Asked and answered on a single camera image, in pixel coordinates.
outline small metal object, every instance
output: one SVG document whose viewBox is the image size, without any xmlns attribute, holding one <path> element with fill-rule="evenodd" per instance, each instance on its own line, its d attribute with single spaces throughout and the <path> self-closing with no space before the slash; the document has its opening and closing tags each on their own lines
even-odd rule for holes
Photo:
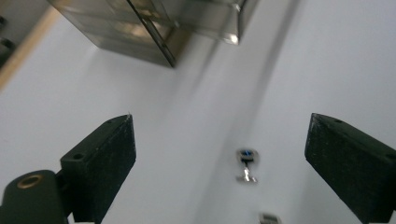
<svg viewBox="0 0 396 224">
<path fill-rule="evenodd" d="M 260 214 L 259 221 L 260 224 L 282 224 L 279 217 L 266 213 Z"/>
<path fill-rule="evenodd" d="M 242 148 L 236 151 L 236 158 L 244 164 L 244 173 L 242 176 L 237 176 L 236 180 L 244 183 L 257 183 L 257 178 L 250 175 L 248 165 L 258 161 L 259 153 L 254 149 Z"/>
</svg>

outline transparent plastic box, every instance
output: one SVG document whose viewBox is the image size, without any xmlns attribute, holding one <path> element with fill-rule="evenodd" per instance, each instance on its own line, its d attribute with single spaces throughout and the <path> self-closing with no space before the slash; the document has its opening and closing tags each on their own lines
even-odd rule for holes
<svg viewBox="0 0 396 224">
<path fill-rule="evenodd" d="M 96 46 L 175 66 L 197 32 L 238 44 L 258 0 L 48 0 Z"/>
</svg>

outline white table surface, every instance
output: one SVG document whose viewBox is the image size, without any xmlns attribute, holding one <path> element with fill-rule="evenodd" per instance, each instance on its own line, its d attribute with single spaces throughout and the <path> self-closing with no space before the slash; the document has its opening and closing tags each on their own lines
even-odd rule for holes
<svg viewBox="0 0 396 224">
<path fill-rule="evenodd" d="M 288 2 L 261 0 L 238 47 L 195 35 L 175 69 L 60 18 L 0 92 L 0 190 L 131 113 L 137 161 L 104 223 L 359 223 L 304 145 L 316 112 L 396 148 L 396 1 Z M 234 181 L 240 147 L 261 154 L 257 186 Z"/>
</svg>

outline screw hole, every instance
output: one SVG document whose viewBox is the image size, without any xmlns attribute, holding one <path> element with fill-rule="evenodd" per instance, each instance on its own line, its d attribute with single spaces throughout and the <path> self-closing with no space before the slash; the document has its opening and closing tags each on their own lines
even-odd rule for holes
<svg viewBox="0 0 396 224">
<path fill-rule="evenodd" d="M 81 160 L 82 158 L 84 158 L 84 155 L 79 154 L 79 153 L 73 156 L 73 159 L 75 159 L 75 160 Z"/>
<path fill-rule="evenodd" d="M 20 189 L 29 189 L 37 185 L 41 179 L 43 178 L 42 175 L 30 175 L 25 177 L 18 183 L 18 188 Z"/>
</svg>

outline small metal part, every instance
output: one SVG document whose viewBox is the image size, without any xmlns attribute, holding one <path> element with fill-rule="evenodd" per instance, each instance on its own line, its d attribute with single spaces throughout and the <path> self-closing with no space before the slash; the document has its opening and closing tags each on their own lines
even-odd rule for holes
<svg viewBox="0 0 396 224">
<path fill-rule="evenodd" d="M 19 189 L 29 189 L 31 187 L 36 186 L 38 183 L 40 183 L 41 179 L 43 178 L 43 175 L 29 175 L 22 179 L 20 182 L 18 182 L 17 187 Z"/>
<path fill-rule="evenodd" d="M 260 224 L 282 224 L 279 217 L 266 213 L 260 214 L 259 221 Z"/>
<path fill-rule="evenodd" d="M 244 164 L 244 173 L 242 176 L 237 176 L 236 180 L 243 183 L 257 183 L 257 178 L 250 175 L 248 165 L 258 161 L 259 153 L 254 149 L 241 148 L 236 151 L 236 158 Z"/>
</svg>

